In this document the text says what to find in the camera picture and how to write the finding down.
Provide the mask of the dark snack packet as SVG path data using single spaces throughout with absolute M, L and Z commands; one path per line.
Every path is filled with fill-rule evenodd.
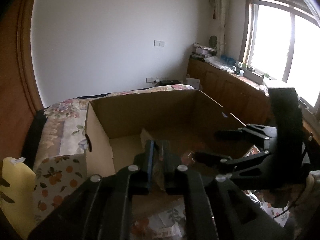
M 152 168 L 152 179 L 154 183 L 159 187 L 161 191 L 165 191 L 164 187 L 164 158 L 163 158 L 163 151 L 167 148 L 170 150 L 170 144 L 167 143 L 167 145 L 162 144 L 163 141 L 158 140 L 156 141 L 155 138 L 152 137 L 152 135 L 146 130 L 142 129 L 140 134 L 140 140 L 142 144 L 143 150 L 146 149 L 147 142 L 149 140 L 154 140 L 154 158 L 153 158 L 153 168 Z M 195 163 L 195 160 L 193 159 L 194 152 L 191 150 L 185 151 L 181 155 L 181 162 L 183 165 L 189 167 L 192 166 Z

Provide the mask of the wooden window cabinet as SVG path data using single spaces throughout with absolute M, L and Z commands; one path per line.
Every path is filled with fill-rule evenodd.
M 202 91 L 244 124 L 276 125 L 268 94 L 260 91 L 252 81 L 192 57 L 187 74 L 199 79 Z

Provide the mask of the brown cardboard box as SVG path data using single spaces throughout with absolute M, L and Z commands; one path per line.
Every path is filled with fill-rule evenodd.
M 87 174 L 111 176 L 144 151 L 141 135 L 167 140 L 171 152 L 203 151 L 242 157 L 249 145 L 229 130 L 243 126 L 200 90 L 143 92 L 88 103 L 85 137 Z

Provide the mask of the orange print bed sheet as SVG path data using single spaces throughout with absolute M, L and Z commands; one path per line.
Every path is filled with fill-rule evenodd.
M 129 239 L 131 205 L 117 173 L 89 176 L 81 183 L 72 167 L 49 168 L 45 174 L 50 186 L 73 193 L 54 203 L 54 210 L 30 233 L 29 239 Z M 255 205 L 228 178 L 212 179 L 184 200 L 188 239 L 286 239 L 285 230 Z

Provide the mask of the floral quilt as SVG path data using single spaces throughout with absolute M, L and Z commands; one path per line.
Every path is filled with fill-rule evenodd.
M 52 104 L 44 111 L 47 118 L 40 137 L 33 170 L 37 170 L 44 159 L 59 155 L 83 154 L 87 148 L 85 120 L 88 103 L 99 98 L 127 94 L 143 94 L 172 90 L 190 90 L 190 85 L 168 85 L 128 92 L 117 92 L 88 98 L 74 98 Z

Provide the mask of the clutter pile on cabinet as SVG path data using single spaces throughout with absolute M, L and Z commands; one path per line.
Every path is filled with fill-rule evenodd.
M 217 52 L 217 37 L 211 36 L 209 38 L 208 47 L 200 45 L 199 43 L 193 43 L 191 57 L 193 59 L 204 61 L 219 70 L 223 70 L 230 74 L 243 76 L 253 81 L 257 85 L 263 85 L 264 75 L 258 74 L 253 70 L 249 70 L 248 67 L 245 67 L 244 63 L 239 62 L 231 57 L 227 57 L 226 55 L 218 56 Z

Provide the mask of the yellow plush pillow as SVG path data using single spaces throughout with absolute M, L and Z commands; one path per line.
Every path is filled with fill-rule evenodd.
M 1 175 L 1 210 L 22 239 L 27 239 L 36 223 L 33 212 L 35 173 L 23 157 L 3 159 Z

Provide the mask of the wooden wardrobe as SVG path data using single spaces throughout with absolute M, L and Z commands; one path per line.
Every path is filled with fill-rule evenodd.
M 21 156 L 37 111 L 43 109 L 31 59 L 35 0 L 14 0 L 1 19 L 1 159 Z

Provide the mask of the floral curtain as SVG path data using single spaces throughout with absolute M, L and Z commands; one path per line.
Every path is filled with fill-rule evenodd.
M 218 39 L 217 49 L 218 54 L 222 55 L 225 53 L 225 32 L 226 32 L 226 21 L 229 8 L 229 0 L 215 0 L 215 13 L 218 20 Z

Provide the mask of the window with brown frame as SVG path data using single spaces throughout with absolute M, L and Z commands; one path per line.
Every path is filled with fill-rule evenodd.
M 319 23 L 303 0 L 246 0 L 242 60 L 270 80 L 295 88 L 319 107 Z

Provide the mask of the white wall socket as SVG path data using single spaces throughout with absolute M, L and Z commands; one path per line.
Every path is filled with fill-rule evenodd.
M 145 82 L 146 83 L 158 83 L 158 82 L 165 81 L 168 79 L 169 79 L 168 77 L 147 77 Z

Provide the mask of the white wall switch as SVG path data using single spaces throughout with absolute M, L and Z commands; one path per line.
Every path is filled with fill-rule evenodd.
M 160 41 L 160 40 L 154 40 L 153 45 L 155 47 L 164 47 L 165 46 L 165 42 L 164 41 Z

